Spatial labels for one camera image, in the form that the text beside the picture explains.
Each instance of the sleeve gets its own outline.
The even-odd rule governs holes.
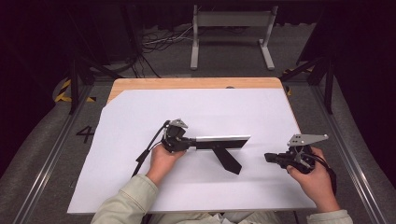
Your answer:
[[[307,218],[308,224],[352,224],[352,218],[347,210],[339,210],[329,213],[318,213]]]
[[[135,175],[115,196],[99,207],[92,223],[140,223],[158,195],[145,175]]]

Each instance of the gray carpet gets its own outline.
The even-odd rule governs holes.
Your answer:
[[[162,77],[280,77],[285,69],[295,67],[295,62],[312,29],[313,25],[274,28],[269,50],[274,60],[275,71],[268,71],[265,67],[257,42],[262,31],[257,28],[249,28],[242,34],[234,34],[221,29],[208,29],[202,32],[199,66],[196,71],[190,70],[190,40],[176,43],[162,51],[145,54],[145,57]],[[146,63],[143,63],[143,67],[138,63],[135,68],[140,76],[154,77]],[[134,77],[131,70],[123,72],[122,75]],[[320,110],[312,88],[301,82],[304,77],[304,75],[300,75],[288,82],[291,88],[290,105],[300,129],[303,133],[326,133],[330,136],[328,141],[314,144],[314,146],[324,150],[327,161],[337,173],[337,199],[341,206],[348,210],[355,223],[372,223],[361,196],[340,157],[339,146],[326,121],[326,115]],[[97,77],[90,92],[90,96],[96,97],[97,101],[85,103],[79,112],[65,141],[63,153],[57,161],[28,223],[89,223],[91,221],[92,215],[66,214],[79,172],[92,142],[90,137],[85,144],[84,136],[78,136],[76,133],[86,126],[91,126],[94,132],[101,109],[105,106],[111,90],[111,84],[110,78]],[[18,214],[66,122],[69,109],[70,103],[57,103],[23,143],[2,177],[0,181],[0,220],[2,223],[12,223]],[[396,207],[395,189],[379,169],[364,144],[337,85],[334,87],[332,109],[333,117],[340,127],[346,145],[359,162],[378,206],[389,223],[396,223],[396,216],[393,213]],[[297,211],[300,223],[306,223],[305,216],[314,212],[313,210]],[[295,223],[291,211],[278,211],[277,213],[283,223]]]

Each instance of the light-colored jacket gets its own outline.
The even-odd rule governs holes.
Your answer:
[[[136,175],[119,191],[107,199],[92,219],[95,224],[131,223],[140,224],[158,195],[158,188],[145,175]],[[308,224],[353,223],[346,210],[314,214],[307,217]],[[161,224],[220,224],[216,216],[208,213],[183,213],[154,215],[150,223]],[[275,213],[254,212],[239,224],[278,224]]]

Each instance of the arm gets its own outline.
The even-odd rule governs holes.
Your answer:
[[[170,153],[163,145],[152,149],[148,173],[132,177],[117,195],[107,199],[92,223],[140,223],[154,203],[162,180],[184,153]]]
[[[312,147],[313,153],[322,159],[323,153],[320,149]],[[292,166],[288,166],[288,172],[301,185],[304,193],[314,201],[318,214],[308,217],[308,223],[352,223],[352,219],[346,210],[341,210],[332,192],[330,176],[319,162],[316,161],[315,169],[304,175]]]

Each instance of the hand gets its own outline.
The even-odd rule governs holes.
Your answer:
[[[312,152],[324,160],[323,152],[320,149],[312,147]],[[290,165],[287,169],[291,177],[299,182],[305,194],[314,201],[320,213],[340,210],[332,192],[332,181],[322,164],[316,161],[315,169],[307,175],[300,173]]]
[[[146,177],[158,187],[163,178],[172,170],[176,161],[182,157],[186,151],[171,153],[163,147],[163,144],[159,144],[151,151],[151,164]]]

